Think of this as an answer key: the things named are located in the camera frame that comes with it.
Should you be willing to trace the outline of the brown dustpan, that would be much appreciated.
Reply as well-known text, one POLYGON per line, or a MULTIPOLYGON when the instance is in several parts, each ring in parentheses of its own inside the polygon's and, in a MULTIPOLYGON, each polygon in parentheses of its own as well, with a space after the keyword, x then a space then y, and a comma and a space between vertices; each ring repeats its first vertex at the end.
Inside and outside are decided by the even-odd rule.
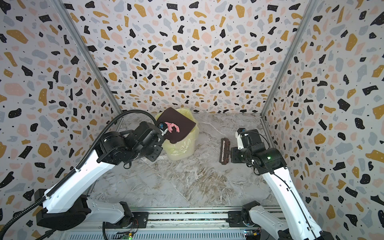
POLYGON ((173 108, 168 108, 163 113, 161 113, 157 121, 158 123, 175 123, 177 126, 179 126, 179 133, 173 130, 172 133, 167 132, 165 134, 165 139, 168 140, 171 144, 176 144, 184 140, 196 126, 196 123, 193 120, 187 118, 181 112, 173 108))

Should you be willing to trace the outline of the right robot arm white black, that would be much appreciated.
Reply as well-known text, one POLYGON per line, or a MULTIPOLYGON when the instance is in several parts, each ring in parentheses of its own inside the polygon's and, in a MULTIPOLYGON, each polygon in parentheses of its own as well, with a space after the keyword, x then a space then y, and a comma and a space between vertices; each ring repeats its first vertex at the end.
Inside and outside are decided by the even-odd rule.
POLYGON ((243 225, 259 226, 276 240, 332 240, 332 234, 321 229, 300 198, 280 151, 263 143, 265 137, 257 130, 239 128, 236 138, 238 145, 231 149, 229 159, 233 164, 246 164, 266 181, 285 217, 280 220, 253 201, 242 207, 243 225))

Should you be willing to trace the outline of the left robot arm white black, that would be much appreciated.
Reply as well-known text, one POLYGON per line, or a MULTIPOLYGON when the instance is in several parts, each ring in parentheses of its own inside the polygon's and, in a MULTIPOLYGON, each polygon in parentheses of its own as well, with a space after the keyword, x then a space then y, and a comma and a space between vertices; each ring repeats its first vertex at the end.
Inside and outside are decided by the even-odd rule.
POLYGON ((36 215, 37 225, 56 231, 66 231, 82 223, 103 223, 106 228, 127 228, 136 223, 126 202, 100 203, 85 195, 99 177, 120 163, 132 166, 132 161, 145 157, 155 161, 162 151, 166 123, 153 125, 141 122, 133 131, 102 134, 95 149, 84 165, 62 185, 36 192, 36 197, 46 197, 43 209, 36 215))

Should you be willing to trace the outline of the brown cartoon face brush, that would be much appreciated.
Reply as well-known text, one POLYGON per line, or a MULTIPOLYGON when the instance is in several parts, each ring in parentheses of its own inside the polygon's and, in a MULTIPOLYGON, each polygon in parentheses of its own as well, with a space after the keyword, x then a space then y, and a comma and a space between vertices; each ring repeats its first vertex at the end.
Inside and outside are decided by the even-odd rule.
POLYGON ((231 142, 228 138, 221 139, 219 163, 227 165, 231 160, 231 142))

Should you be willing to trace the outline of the bin with yellow bag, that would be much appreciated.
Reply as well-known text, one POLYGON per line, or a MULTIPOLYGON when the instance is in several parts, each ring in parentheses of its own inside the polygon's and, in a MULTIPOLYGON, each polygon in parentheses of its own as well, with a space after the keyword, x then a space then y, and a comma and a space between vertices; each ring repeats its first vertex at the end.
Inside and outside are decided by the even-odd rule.
POLYGON ((193 120, 196 123, 196 126, 192 130, 192 132, 181 142, 171 144, 168 140, 165 139, 162 147, 163 150, 166 152, 167 157, 171 161, 178 161, 192 156, 195 152, 196 141, 200 132, 200 129, 198 127, 198 121, 194 118, 193 113, 189 109, 180 108, 175 110, 181 112, 184 116, 193 120))

